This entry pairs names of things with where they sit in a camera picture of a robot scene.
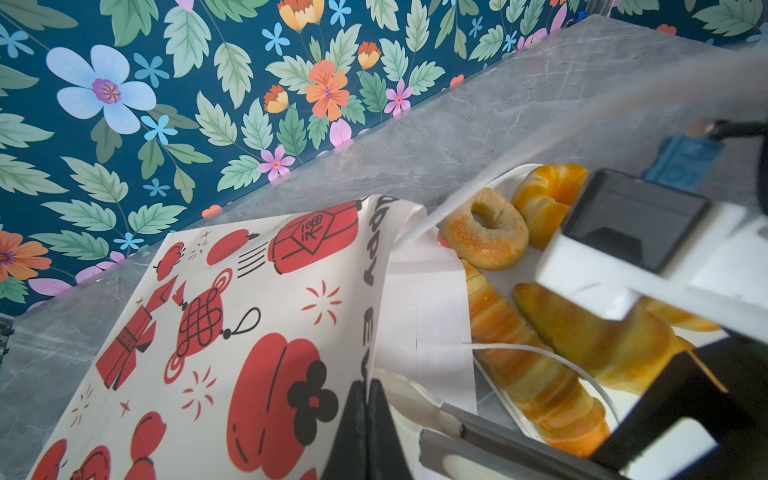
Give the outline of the round fluted fake bread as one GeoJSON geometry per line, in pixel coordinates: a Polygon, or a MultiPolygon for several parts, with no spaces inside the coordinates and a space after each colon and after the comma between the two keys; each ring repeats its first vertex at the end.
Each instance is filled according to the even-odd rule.
{"type": "Polygon", "coordinates": [[[529,230],[529,243],[544,251],[577,200],[590,172],[577,164],[540,166],[518,186],[512,204],[529,230]]]}

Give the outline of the long striped fake bread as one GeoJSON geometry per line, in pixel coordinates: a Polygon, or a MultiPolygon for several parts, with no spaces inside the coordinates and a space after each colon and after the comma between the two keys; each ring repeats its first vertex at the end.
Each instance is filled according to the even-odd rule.
{"type": "Polygon", "coordinates": [[[549,356],[552,349],[483,274],[467,261],[462,264],[472,340],[544,351],[481,349],[476,357],[548,445],[589,457],[610,435],[603,403],[582,386],[572,369],[549,356]]]}

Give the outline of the red white paper bag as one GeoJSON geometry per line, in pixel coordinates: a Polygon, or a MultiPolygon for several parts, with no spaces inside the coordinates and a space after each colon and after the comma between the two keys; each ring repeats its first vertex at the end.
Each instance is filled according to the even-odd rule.
{"type": "MultiPolygon", "coordinates": [[[[321,479],[355,381],[365,384],[367,432],[376,368],[525,435],[476,362],[484,345],[471,336],[466,260],[442,240],[440,222],[484,188],[512,203],[528,174],[557,165],[544,152],[590,123],[646,106],[766,93],[765,50],[720,51],[539,128],[434,211],[385,194],[346,194],[294,214],[168,236],[96,340],[27,477],[321,479]]],[[[666,323],[755,340],[649,297],[628,314],[641,300],[666,323]]],[[[617,473],[677,479],[714,446],[701,425],[682,420],[617,473]]]]}

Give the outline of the yellow speckled fake bread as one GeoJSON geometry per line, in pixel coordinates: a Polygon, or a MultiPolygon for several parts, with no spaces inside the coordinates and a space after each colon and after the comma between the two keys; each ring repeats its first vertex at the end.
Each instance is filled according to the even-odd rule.
{"type": "Polygon", "coordinates": [[[694,348],[640,307],[604,320],[536,283],[515,285],[512,298],[555,353],[614,390],[644,394],[675,355],[694,348]]]}

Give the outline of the metal tongs with white tips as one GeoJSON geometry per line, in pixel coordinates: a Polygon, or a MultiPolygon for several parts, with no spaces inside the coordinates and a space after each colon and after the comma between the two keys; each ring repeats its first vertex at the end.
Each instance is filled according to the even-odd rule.
{"type": "Polygon", "coordinates": [[[376,368],[412,477],[620,479],[621,474],[462,410],[406,377],[376,368]]]}

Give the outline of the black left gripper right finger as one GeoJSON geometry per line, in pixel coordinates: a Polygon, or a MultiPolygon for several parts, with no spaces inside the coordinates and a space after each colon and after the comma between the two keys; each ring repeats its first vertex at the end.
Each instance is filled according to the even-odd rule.
{"type": "Polygon", "coordinates": [[[373,379],[367,400],[367,478],[412,480],[383,384],[373,379]]]}

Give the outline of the tan ring bagel fake bread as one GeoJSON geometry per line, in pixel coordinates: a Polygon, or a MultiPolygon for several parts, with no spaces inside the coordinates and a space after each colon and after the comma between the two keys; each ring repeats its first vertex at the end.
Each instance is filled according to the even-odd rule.
{"type": "Polygon", "coordinates": [[[519,263],[529,245],[528,227],[502,194],[484,188],[439,224],[442,240],[477,269],[505,270],[519,263]]]}

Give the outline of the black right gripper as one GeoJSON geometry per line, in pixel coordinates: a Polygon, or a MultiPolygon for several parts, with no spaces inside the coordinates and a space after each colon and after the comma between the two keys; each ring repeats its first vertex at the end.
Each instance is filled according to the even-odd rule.
{"type": "Polygon", "coordinates": [[[590,460],[617,472],[682,420],[715,446],[677,479],[765,479],[767,345],[730,336],[675,355],[590,460]]]}

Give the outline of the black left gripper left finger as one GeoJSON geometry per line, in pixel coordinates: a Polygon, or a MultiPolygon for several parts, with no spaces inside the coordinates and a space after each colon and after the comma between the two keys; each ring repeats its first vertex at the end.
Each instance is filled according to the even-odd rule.
{"type": "Polygon", "coordinates": [[[322,480],[367,478],[366,389],[361,381],[351,384],[338,431],[322,480]]]}

